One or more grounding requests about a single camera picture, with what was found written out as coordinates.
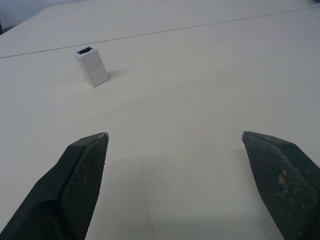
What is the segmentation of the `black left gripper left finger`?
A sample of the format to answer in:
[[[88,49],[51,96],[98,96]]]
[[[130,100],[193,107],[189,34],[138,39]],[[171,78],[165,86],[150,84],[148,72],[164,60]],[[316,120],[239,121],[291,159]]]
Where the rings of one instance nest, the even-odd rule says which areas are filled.
[[[98,201],[109,135],[70,144],[30,190],[0,240],[85,240]]]

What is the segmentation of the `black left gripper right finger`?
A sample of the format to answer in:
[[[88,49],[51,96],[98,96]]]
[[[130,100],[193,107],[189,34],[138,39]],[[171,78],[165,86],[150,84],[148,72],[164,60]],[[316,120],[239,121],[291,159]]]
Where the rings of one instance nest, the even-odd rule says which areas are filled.
[[[241,140],[258,193],[284,240],[320,240],[320,167],[292,142],[252,131]]]

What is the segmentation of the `small white rectangular box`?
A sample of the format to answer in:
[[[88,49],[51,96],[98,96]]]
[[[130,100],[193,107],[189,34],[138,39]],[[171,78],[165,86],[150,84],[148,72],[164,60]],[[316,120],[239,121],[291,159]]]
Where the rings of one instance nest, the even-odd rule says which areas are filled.
[[[95,88],[109,80],[102,58],[95,47],[88,46],[75,52],[75,57],[88,84]]]

